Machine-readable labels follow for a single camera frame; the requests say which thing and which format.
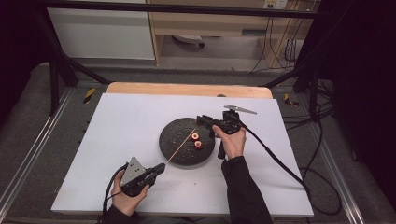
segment floor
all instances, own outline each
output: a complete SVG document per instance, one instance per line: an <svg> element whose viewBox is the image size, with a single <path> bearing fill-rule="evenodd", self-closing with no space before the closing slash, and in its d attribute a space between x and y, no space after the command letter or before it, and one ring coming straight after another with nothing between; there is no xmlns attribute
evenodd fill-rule
<svg viewBox="0 0 396 224"><path fill-rule="evenodd" d="M163 59L159 66L152 63L124 62L118 68L109 64L91 64L92 70L101 76L117 81L163 82L163 83L194 83L194 84L224 84L257 86L284 74L286 69L262 70L251 73L252 70L267 69L265 60L259 61L261 50L257 40L252 38L205 37L203 49L180 43L171 36L164 40ZM64 216L50 211L51 203L56 197L56 189L62 185L68 166L78 150L78 142L84 136L101 92L106 86L92 82L90 78L78 74L81 81L77 88L71 90L70 100L64 109L62 117L51 130L50 137L40 149L40 154L33 160L35 164L29 175L23 179L23 185L18 194L11 199L13 204L7 208L4 223L92 223L96 216ZM292 90L294 79L273 88L274 97L285 121L294 121L295 116L306 114L304 102L305 93L295 93ZM89 104L82 103L90 87L96 87L96 92ZM292 102L285 104L285 93ZM15 105L7 123L0 130L0 191L6 192L8 184L16 174L36 137L46 121L50 111L50 85L48 67L40 66L32 73L31 81L25 89L21 100ZM326 97L320 97L319 103L325 104ZM294 124L285 124L290 128ZM351 220L348 217L346 203L344 209L336 216L326 216L315 210L312 223L396 223L395 211L374 182L363 163L352 160L351 151L342 134L336 118L328 116L322 120L324 141L322 151L330 150L339 170L352 194L354 203L359 208L362 220ZM318 125L308 123L288 131L297 163L306 166L317 147L316 131ZM4 160L12 155L12 160ZM326 155L320 152L315 158L313 168L332 179L329 167L326 165ZM334 211L337 200L326 183L314 175L307 175L307 184L313 191L313 203L326 211ZM226 223L227 218L195 217L194 222L180 218L159 219L163 217L148 217L142 223ZM276 223L305 223L306 219L277 218Z"/></svg>

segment gray carpet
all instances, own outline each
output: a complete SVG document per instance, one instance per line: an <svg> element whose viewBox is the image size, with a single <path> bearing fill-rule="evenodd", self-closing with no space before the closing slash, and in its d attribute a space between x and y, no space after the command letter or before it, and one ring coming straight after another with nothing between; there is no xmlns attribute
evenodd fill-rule
<svg viewBox="0 0 396 224"><path fill-rule="evenodd" d="M183 71L162 69L110 69L98 68L95 70L103 77L117 81L133 82L163 82L163 83L193 83L193 84L240 84L256 86L272 80L279 74L259 73L249 75L244 72L233 71ZM23 217L32 218L24 223L34 223L34 220L44 223L49 220L95 220L96 216L66 216L50 211L56 197L54 192L62 185L67 170L78 150L78 142L84 136L88 127L87 121L92 117L94 109L106 86L98 87L89 104L84 105L83 99L91 83L89 78L80 76L83 80L75 88L71 99L49 141L43 148L38 160L23 185L14 204L7 213L7 220ZM284 93L290 99L296 100L290 86L293 80L288 80L281 87L274 88L274 97L279 102L283 116L299 116L304 111L300 106L284 104ZM0 160L1 179L0 190L7 187L22 162L30 146L35 141L40 129L45 124L50 112L49 71L46 67L37 67L24 91L20 102L14 107L7 123L0 130ZM351 159L350 149L343 137L335 118L327 117L322 121L323 132L333 156L336 159L343 176L349 185L356 203L367 223L396 223L396 215L388 201L378 188L363 163ZM316 141L309 125L289 131L289 138L299 166L306 166L316 147ZM323 160L318 154L313 169L329 178ZM313 192L313 203L323 210L332 211L337 201L329 187L314 175L308 174L306 182ZM312 223L348 223L344 211L337 216L325 216L314 211L315 216L310 218ZM150 217L144 223L189 223L179 218ZM277 218L278 223L304 223L304 219ZM204 218L196 223L226 223L220 218Z"/></svg>

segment hand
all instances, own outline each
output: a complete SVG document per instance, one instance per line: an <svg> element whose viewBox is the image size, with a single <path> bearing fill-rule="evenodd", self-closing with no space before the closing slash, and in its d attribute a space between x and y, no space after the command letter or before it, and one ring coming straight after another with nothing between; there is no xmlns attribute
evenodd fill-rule
<svg viewBox="0 0 396 224"><path fill-rule="evenodd" d="M245 128L241 128L237 133L233 134L224 133L216 125L213 125L212 129L221 138L228 160L244 155L245 142L247 141L247 130Z"/></svg>
<svg viewBox="0 0 396 224"><path fill-rule="evenodd" d="M121 171L116 175L116 178L114 179L114 187L111 190L111 195L121 192L120 182L124 173L125 171ZM148 195L148 191L149 185L146 185L142 189L142 192L140 192L140 194L136 197L129 197L124 193L119 193L113 197L113 206L115 206L123 214L129 217L134 213L134 210L140 204L140 202L142 202L142 200L146 198L146 196Z"/></svg>

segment circular base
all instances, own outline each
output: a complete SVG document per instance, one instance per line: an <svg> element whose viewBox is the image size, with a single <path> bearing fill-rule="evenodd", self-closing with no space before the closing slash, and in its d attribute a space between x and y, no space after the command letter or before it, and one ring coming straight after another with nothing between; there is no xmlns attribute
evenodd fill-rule
<svg viewBox="0 0 396 224"><path fill-rule="evenodd" d="M190 136L170 162L182 166L192 166L209 158L215 148L215 139L209 137L210 131L204 126L198 127L195 124L195 119L184 118L170 122L161 132L160 149L167 160L172 157L194 128L196 128L195 133L199 134L199 141L202 142L203 147L196 149Z"/></svg>

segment white panel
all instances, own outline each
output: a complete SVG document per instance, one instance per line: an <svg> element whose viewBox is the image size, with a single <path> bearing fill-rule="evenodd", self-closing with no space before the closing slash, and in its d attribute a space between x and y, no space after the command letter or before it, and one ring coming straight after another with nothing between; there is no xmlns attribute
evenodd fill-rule
<svg viewBox="0 0 396 224"><path fill-rule="evenodd" d="M169 122L198 115L221 119L224 105L257 111L258 115L239 113L241 120L300 176L276 100L108 93L96 108L51 209L66 214L101 211L109 179L126 161L135 156L146 168L165 162L159 137ZM228 214L218 148L219 141L212 155L194 167L167 164L138 211L166 216ZM304 188L250 134L245 157L273 216L313 216Z"/></svg>
<svg viewBox="0 0 396 224"><path fill-rule="evenodd" d="M70 57L154 60L147 12L49 8L49 14Z"/></svg>

